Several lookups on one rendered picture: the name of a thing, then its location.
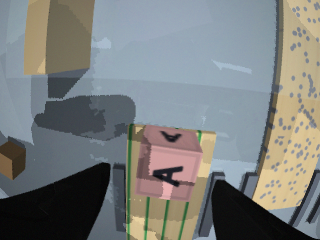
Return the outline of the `beige strip with green lines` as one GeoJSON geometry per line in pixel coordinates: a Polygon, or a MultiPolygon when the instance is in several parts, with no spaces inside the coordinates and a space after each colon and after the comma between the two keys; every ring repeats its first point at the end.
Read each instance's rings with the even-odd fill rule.
{"type": "Polygon", "coordinates": [[[177,128],[195,131],[201,144],[199,172],[197,172],[191,203],[187,201],[155,199],[135,195],[137,163],[140,143],[147,125],[128,124],[127,133],[127,240],[191,240],[195,233],[197,216],[203,204],[208,171],[215,151],[216,132],[204,129],[177,128]]]}

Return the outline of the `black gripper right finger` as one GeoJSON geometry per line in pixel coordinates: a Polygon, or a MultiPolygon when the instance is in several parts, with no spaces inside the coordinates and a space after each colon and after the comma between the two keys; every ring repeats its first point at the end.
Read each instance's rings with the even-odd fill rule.
{"type": "Polygon", "coordinates": [[[215,181],[211,199],[216,240],[320,240],[277,219],[228,181],[215,181]]]}

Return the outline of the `beige speckled flat strip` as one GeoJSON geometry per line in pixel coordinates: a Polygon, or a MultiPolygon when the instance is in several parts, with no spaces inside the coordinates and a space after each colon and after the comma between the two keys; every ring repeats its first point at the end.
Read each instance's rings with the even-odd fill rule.
{"type": "Polygon", "coordinates": [[[252,199],[265,209],[301,204],[320,156],[320,101],[273,93],[252,199]]]}

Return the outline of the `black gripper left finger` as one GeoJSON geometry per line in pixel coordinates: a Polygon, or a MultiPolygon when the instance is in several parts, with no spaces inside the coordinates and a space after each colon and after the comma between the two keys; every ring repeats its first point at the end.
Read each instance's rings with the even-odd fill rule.
{"type": "Polygon", "coordinates": [[[111,165],[100,163],[45,187],[0,199],[0,240],[88,240],[111,165]]]}

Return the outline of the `pink cube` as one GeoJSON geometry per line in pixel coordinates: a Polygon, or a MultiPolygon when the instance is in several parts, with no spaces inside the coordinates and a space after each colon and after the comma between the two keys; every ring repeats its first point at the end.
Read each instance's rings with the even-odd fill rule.
{"type": "Polygon", "coordinates": [[[135,195],[191,203],[201,156],[195,131],[147,125],[140,143],[135,195]]]}

